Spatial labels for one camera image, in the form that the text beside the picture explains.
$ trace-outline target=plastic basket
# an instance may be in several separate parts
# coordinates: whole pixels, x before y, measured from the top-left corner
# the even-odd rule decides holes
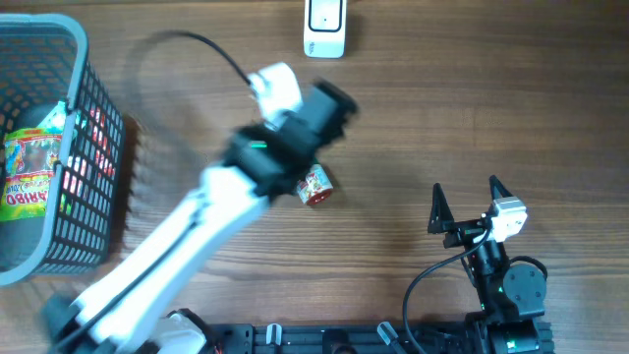
[[[68,117],[46,214],[0,222],[0,285],[83,273],[106,259],[125,141],[81,25],[63,15],[0,15],[0,193],[7,134],[36,127],[59,100]]]

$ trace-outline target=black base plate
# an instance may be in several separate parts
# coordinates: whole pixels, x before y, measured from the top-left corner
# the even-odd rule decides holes
[[[540,337],[543,337],[540,350],[531,354],[554,353],[550,324],[538,323]],[[313,325],[283,326],[282,345],[277,349],[266,345],[266,327],[250,324],[210,325],[210,330],[223,339],[220,354],[329,354],[329,346],[323,335],[331,330],[343,330],[347,333],[350,344],[358,354],[392,354],[379,337],[374,325]],[[407,353],[417,353],[408,342],[402,327],[395,327],[399,342]],[[419,339],[428,354],[463,354],[480,353],[475,348],[475,338],[463,323],[420,324],[412,327],[412,332]]]

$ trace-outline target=cable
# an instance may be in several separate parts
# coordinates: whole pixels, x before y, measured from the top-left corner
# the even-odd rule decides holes
[[[129,283],[129,285],[127,285],[126,288],[124,288],[118,295],[116,295],[113,299],[111,299],[111,301],[107,303],[107,305],[105,305],[102,308],[102,310],[100,310],[94,317],[92,317],[89,321],[83,324],[79,329],[68,334],[65,338],[63,338],[57,344],[55,344],[48,353],[49,354],[62,353],[61,350],[63,348],[69,346],[70,344],[75,342],[77,339],[79,339],[79,337],[86,334],[98,321],[100,321],[103,317],[105,317],[105,315],[107,315],[108,312],[113,310],[122,299],[124,299],[138,284],[140,284],[144,280],[145,277],[151,274],[155,270],[155,268],[159,266],[159,264],[161,264],[166,259],[166,257],[168,257],[183,242],[183,240],[186,239],[186,236],[188,235],[188,233],[196,226],[197,226],[197,223],[195,221],[193,221],[190,225],[188,225],[188,227],[184,230],[181,236],[179,236],[179,238],[177,238],[177,240],[175,240],[175,242],[173,242],[173,244],[170,245],[170,247],[168,247],[166,252],[164,252],[161,256],[159,256],[157,260],[155,260],[155,262],[149,265],[148,268],[145,269],[140,274],[140,276],[135,278],[134,281]]]
[[[238,64],[236,64],[236,62],[234,61],[234,59],[232,59],[232,57],[229,56],[229,54],[227,54],[227,52],[225,52],[223,50],[223,48],[221,48],[220,46],[218,46],[218,44],[214,43],[213,41],[211,41],[210,39],[200,35],[200,34],[196,34],[187,30],[166,30],[163,32],[159,32],[155,35],[156,37],[177,37],[177,36],[183,36],[183,37],[188,37],[188,38],[192,38],[192,39],[196,39],[199,40],[207,45],[209,45],[210,47],[212,47],[212,49],[216,50],[218,52],[218,54],[220,54],[223,58],[225,58],[225,60],[227,60],[227,62],[229,63],[229,65],[232,66],[232,68],[234,68],[234,70],[236,71],[236,73],[241,77],[241,79],[243,79],[243,81],[245,82],[245,84],[247,84],[247,86],[249,87],[252,83],[249,80],[249,78],[247,78],[247,75],[245,74],[245,72],[238,66]]]
[[[526,262],[526,263],[532,264],[533,266],[536,266],[537,268],[539,268],[542,271],[543,279],[544,280],[548,279],[548,270],[546,269],[546,266],[543,265],[542,262],[534,259],[533,257],[517,256],[517,257],[514,257],[511,260],[509,260],[509,265],[511,266],[515,262]]]
[[[485,236],[483,236],[483,239],[481,239],[481,242],[479,242],[476,246],[471,248],[469,251],[463,252],[463,253],[458,254],[458,255],[456,255],[454,257],[450,257],[449,259],[447,259],[445,261],[441,261],[438,264],[435,264],[435,265],[429,267],[428,269],[422,271],[422,273],[420,275],[418,275],[411,282],[411,285],[409,285],[409,288],[406,290],[406,294],[404,295],[404,301],[402,302],[402,320],[404,322],[404,329],[406,330],[406,334],[409,336],[409,340],[411,341],[411,343],[413,343],[413,345],[417,348],[417,350],[421,354],[427,354],[427,353],[424,350],[424,348],[422,348],[420,343],[418,343],[417,340],[415,340],[415,336],[411,332],[411,327],[409,326],[408,305],[409,305],[409,298],[411,297],[411,292],[413,292],[413,289],[415,288],[415,286],[422,279],[424,279],[427,275],[429,275],[433,271],[435,271],[435,270],[437,270],[437,269],[439,269],[439,268],[441,268],[443,266],[447,266],[447,265],[451,264],[452,262],[456,262],[458,260],[462,260],[465,257],[468,257],[471,254],[473,254],[480,246],[483,245],[483,243],[487,240],[487,238],[489,238],[489,234],[490,234],[490,232],[488,230],[485,233]]]

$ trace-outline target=small can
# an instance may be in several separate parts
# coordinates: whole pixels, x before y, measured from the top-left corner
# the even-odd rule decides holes
[[[306,181],[297,184],[297,194],[307,206],[314,206],[332,194],[332,184],[320,164],[314,164],[306,175]]]

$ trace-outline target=colorful packaging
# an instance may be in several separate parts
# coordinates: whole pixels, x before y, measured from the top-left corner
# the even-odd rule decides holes
[[[6,183],[0,221],[44,216],[61,135],[44,129],[22,129],[7,136]]]
[[[306,175],[306,181],[297,184],[297,194],[307,206],[323,202],[332,194],[332,183],[320,164],[314,164]]]

